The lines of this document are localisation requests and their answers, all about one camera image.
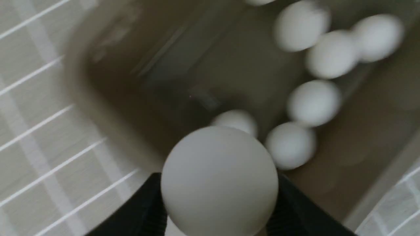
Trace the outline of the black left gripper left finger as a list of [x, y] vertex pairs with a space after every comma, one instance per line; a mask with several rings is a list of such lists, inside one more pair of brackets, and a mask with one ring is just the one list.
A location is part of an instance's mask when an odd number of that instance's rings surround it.
[[132, 197], [88, 236], [163, 236], [167, 212], [160, 189], [161, 173], [153, 173]]

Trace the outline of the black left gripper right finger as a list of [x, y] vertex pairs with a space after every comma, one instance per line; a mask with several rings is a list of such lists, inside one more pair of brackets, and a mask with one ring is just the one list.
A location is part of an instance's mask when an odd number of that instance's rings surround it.
[[279, 192], [266, 225], [268, 236], [355, 236], [278, 173]]

